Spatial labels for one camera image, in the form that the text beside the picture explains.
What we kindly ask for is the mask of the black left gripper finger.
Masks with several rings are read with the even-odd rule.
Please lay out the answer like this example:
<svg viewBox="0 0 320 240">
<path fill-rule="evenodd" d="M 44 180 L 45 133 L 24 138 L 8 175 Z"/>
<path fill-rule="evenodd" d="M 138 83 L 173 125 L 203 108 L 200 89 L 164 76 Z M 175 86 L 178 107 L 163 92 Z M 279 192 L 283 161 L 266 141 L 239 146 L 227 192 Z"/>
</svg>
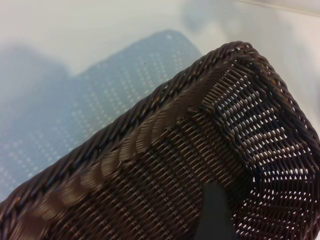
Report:
<svg viewBox="0 0 320 240">
<path fill-rule="evenodd" d="M 223 187 L 217 183 L 208 183 L 203 186 L 203 206 L 196 239 L 233 239 L 232 211 Z"/>
</svg>

